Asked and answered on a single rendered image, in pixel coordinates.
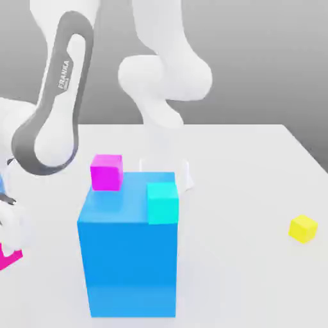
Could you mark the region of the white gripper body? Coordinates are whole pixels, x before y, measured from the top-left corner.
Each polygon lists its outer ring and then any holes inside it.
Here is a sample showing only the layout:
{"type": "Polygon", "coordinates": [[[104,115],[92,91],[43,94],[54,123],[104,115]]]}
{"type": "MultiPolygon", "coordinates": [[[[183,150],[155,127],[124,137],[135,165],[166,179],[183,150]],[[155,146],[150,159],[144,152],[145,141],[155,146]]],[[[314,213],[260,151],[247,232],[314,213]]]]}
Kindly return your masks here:
{"type": "Polygon", "coordinates": [[[29,215],[21,201],[0,192],[0,244],[3,252],[22,250],[30,239],[29,215]]]}

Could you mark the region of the small pink cube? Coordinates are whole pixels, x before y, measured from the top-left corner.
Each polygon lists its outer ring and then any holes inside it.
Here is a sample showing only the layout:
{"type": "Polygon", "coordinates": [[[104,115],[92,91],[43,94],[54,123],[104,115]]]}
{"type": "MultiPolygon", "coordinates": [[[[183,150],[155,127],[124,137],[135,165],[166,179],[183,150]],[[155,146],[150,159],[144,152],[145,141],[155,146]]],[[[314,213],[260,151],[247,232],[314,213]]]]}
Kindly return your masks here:
{"type": "Polygon", "coordinates": [[[2,243],[0,243],[0,271],[12,265],[22,257],[23,257],[23,253],[21,250],[15,250],[10,255],[5,256],[3,251],[3,245],[2,243]]]}

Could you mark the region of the small magenta cube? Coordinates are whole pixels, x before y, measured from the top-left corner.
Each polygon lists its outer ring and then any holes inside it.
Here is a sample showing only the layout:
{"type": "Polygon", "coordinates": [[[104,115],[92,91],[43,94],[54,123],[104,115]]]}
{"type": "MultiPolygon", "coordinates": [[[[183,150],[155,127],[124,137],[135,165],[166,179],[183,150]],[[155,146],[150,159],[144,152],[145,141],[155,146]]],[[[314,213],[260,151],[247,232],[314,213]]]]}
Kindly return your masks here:
{"type": "Polygon", "coordinates": [[[119,191],[123,180],[123,161],[120,154],[96,154],[90,166],[92,189],[119,191]]]}

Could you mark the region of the small cyan cube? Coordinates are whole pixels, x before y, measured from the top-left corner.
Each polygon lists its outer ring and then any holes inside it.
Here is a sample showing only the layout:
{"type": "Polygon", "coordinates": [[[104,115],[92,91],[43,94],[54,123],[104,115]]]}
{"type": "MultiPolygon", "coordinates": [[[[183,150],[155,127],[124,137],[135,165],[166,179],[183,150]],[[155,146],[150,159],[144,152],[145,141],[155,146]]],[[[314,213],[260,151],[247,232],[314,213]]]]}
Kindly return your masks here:
{"type": "Polygon", "coordinates": [[[179,195],[175,182],[147,185],[147,221],[150,225],[179,222],[179,195]]]}

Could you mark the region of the small yellow cube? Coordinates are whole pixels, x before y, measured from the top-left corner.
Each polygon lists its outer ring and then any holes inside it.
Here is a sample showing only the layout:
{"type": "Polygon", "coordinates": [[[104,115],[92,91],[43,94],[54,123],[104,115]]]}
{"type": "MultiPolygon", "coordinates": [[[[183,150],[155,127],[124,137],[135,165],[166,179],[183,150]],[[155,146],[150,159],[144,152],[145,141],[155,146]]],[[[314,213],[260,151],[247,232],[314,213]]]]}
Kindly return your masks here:
{"type": "Polygon", "coordinates": [[[288,234],[300,243],[307,243],[315,237],[317,229],[317,221],[305,215],[299,215],[291,220],[288,234]]]}

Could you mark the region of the large blue box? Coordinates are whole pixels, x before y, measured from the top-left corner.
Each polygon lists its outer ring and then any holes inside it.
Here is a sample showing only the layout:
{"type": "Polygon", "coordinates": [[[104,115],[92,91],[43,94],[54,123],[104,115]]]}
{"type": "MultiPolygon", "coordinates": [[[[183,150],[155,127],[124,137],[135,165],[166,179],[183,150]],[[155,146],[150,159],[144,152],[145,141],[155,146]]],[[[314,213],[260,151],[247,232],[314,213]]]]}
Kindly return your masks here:
{"type": "Polygon", "coordinates": [[[92,317],[175,316],[178,223],[147,221],[147,185],[164,182],[174,173],[127,172],[119,191],[87,193],[77,223],[92,317]]]}

